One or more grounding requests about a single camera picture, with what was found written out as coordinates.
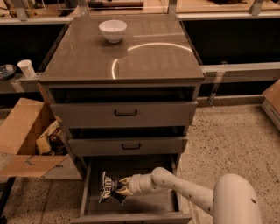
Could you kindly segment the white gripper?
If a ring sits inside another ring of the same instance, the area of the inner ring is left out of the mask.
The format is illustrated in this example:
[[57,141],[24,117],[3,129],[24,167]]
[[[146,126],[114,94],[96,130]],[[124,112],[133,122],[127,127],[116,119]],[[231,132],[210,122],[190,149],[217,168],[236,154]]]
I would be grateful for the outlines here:
[[135,174],[131,177],[122,178],[120,183],[128,185],[128,188],[118,189],[116,192],[126,196],[142,195],[156,188],[150,174]]

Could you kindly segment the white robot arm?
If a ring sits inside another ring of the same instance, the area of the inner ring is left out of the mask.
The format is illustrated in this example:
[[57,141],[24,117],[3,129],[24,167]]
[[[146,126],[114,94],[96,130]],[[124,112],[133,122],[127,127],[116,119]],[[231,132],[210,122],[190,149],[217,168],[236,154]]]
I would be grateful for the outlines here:
[[213,224],[263,224],[255,189],[237,174],[219,177],[213,190],[183,180],[162,167],[123,178],[119,183],[116,192],[122,195],[172,189],[212,215]]

